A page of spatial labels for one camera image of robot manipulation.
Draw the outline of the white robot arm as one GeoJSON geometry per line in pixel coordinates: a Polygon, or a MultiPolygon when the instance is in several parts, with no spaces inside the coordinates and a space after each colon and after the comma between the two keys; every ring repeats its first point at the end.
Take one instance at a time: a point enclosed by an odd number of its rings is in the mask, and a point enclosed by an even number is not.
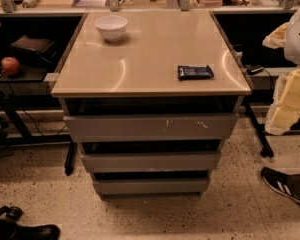
{"type": "Polygon", "coordinates": [[[285,59],[297,65],[291,73],[281,74],[277,79],[266,117],[266,132],[282,135],[300,119],[300,8],[287,23],[266,36],[262,45],[283,48],[285,59]]]}

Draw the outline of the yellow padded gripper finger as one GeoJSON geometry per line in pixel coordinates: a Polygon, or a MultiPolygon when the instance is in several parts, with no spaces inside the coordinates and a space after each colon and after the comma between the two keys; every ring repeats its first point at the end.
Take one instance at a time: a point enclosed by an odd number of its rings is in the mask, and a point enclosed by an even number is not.
{"type": "Polygon", "coordinates": [[[300,67],[289,75],[281,74],[276,81],[273,103],[270,105],[265,130],[282,135],[300,119],[300,67]]]}
{"type": "Polygon", "coordinates": [[[271,49],[284,48],[286,45],[286,31],[288,23],[283,23],[262,41],[262,45],[271,49]]]}

